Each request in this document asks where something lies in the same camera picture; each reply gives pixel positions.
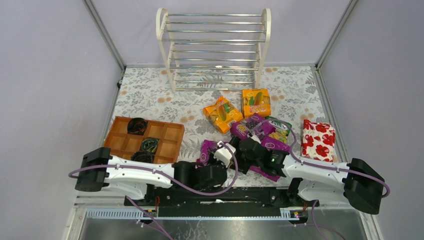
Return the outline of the purple candy bag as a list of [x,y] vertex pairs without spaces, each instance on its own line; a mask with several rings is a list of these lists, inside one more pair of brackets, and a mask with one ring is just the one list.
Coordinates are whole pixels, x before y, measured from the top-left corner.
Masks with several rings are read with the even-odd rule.
[[200,155],[199,158],[196,160],[197,163],[203,164],[204,166],[207,166],[209,163],[212,162],[210,158],[214,158],[214,154],[216,150],[218,149],[218,142],[207,140],[205,139],[200,147]]
[[230,133],[241,140],[256,136],[261,141],[275,131],[276,127],[257,113],[233,123],[230,128]]
[[[280,150],[280,151],[289,152],[290,151],[290,148],[291,148],[286,143],[284,143],[284,142],[282,142],[280,140],[274,139],[274,138],[272,138],[270,136],[264,136],[262,138],[262,140],[261,140],[261,145],[263,147],[267,148],[270,151],[272,151],[272,150]],[[280,176],[271,176],[271,175],[268,175],[267,173],[265,173],[264,171],[262,171],[260,169],[260,167],[258,167],[258,166],[252,165],[252,166],[250,166],[249,170],[250,171],[253,171],[255,173],[258,173],[258,174],[262,175],[263,177],[265,177],[265,178],[267,178],[267,179],[269,179],[269,180],[271,180],[273,182],[277,182],[280,179]]]

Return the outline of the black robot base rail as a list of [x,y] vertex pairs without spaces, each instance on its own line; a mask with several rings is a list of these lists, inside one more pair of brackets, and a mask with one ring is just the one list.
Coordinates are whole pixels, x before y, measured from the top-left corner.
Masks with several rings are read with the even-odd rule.
[[143,199],[124,200],[161,218],[281,218],[307,215],[313,201],[306,201],[286,187],[233,187],[214,196],[183,188],[147,188]]

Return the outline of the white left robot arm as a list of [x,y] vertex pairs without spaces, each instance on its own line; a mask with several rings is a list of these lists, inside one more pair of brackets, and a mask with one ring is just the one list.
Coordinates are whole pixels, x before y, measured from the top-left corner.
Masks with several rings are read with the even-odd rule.
[[170,189],[182,187],[207,196],[227,181],[223,165],[203,166],[198,162],[147,163],[111,155],[111,149],[100,147],[85,154],[79,169],[69,176],[76,179],[75,190],[99,192],[108,189],[132,200],[143,200],[149,187]]

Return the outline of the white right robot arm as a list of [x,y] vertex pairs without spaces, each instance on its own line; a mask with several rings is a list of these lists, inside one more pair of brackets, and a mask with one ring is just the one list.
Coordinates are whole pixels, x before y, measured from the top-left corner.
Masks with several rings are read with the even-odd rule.
[[359,158],[349,163],[314,161],[237,136],[229,144],[235,149],[239,165],[259,167],[269,176],[287,179],[287,194],[297,199],[344,202],[360,212],[377,215],[382,198],[389,193],[384,178]]

